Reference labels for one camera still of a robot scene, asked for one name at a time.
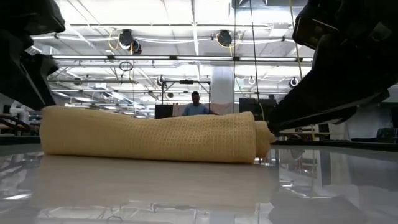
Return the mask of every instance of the yellow waffle towel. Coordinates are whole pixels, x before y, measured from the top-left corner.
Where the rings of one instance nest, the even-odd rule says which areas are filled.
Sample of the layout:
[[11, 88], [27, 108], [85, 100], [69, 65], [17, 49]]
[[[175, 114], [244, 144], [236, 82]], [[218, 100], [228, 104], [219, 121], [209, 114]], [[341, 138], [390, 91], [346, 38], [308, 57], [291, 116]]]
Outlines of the yellow waffle towel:
[[61, 106], [43, 110], [40, 138], [46, 154], [249, 164], [273, 141], [251, 113], [144, 120]]

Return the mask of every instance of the person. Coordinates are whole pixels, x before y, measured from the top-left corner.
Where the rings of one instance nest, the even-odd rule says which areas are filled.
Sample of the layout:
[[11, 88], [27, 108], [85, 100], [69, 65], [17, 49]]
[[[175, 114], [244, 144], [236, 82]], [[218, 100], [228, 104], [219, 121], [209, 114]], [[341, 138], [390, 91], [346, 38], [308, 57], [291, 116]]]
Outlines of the person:
[[185, 107], [182, 116], [192, 116], [201, 114], [215, 114], [212, 110], [209, 110], [205, 105], [199, 103], [200, 96], [197, 91], [192, 93], [192, 103]]

